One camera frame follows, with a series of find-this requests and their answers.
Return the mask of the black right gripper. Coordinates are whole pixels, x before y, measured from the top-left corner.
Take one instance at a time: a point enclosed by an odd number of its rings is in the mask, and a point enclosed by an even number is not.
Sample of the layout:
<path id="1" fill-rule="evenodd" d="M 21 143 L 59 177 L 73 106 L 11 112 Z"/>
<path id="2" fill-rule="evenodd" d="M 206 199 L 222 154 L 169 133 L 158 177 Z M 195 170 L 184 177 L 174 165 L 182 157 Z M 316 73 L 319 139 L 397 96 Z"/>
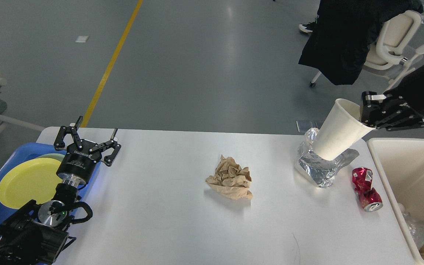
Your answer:
<path id="1" fill-rule="evenodd" d="M 404 104 L 404 100 L 421 116 L 403 112 L 400 105 Z M 424 65 L 406 75 L 397 87 L 386 90 L 384 94 L 362 92 L 360 122 L 387 131 L 424 128 Z"/>

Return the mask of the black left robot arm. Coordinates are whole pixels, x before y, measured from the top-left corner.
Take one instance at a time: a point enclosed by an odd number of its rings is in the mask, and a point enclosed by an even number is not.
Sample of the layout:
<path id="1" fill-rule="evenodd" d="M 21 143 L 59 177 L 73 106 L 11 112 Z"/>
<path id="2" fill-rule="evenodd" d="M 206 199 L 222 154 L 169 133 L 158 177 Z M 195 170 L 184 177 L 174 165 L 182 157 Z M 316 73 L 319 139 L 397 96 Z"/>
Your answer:
<path id="1" fill-rule="evenodd" d="M 69 236 L 69 227 L 93 217 L 91 207 L 81 201 L 78 192 L 89 183 L 97 164 L 112 165 L 121 146 L 116 141 L 116 128 L 110 140 L 103 143 L 81 139 L 77 129 L 82 120 L 80 116 L 74 126 L 62 126 L 55 138 L 54 149 L 66 154 L 46 176 L 52 184 L 40 180 L 14 182 L 10 173 L 0 182 L 14 188 L 18 195 L 38 185 L 22 203 L 12 206 L 15 213 L 0 225 L 0 265 L 51 265 L 76 240 Z"/>

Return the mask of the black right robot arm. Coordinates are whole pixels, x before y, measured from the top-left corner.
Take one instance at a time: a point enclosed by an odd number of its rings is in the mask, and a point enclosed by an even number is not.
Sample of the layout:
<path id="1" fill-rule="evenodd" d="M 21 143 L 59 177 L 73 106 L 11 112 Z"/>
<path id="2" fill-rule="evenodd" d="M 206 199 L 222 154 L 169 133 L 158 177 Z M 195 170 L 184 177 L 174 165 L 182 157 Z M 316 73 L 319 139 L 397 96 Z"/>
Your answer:
<path id="1" fill-rule="evenodd" d="M 363 92 L 360 121 L 387 131 L 424 128 L 424 65 L 383 94 Z"/>

